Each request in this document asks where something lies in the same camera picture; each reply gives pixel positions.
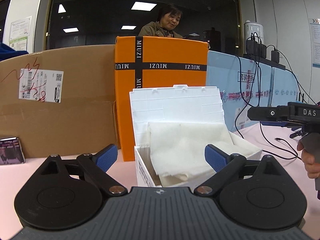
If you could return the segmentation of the operator right hand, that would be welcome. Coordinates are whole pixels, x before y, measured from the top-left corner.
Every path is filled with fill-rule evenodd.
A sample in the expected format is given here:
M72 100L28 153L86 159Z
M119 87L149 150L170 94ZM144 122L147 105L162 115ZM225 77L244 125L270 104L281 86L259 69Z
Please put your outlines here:
M315 157L306 151L302 141L300 140L297 144L297 150L301 151L301 159L304 163L305 170L307 171L308 177L310 179L319 178L320 174L320 164L315 162Z

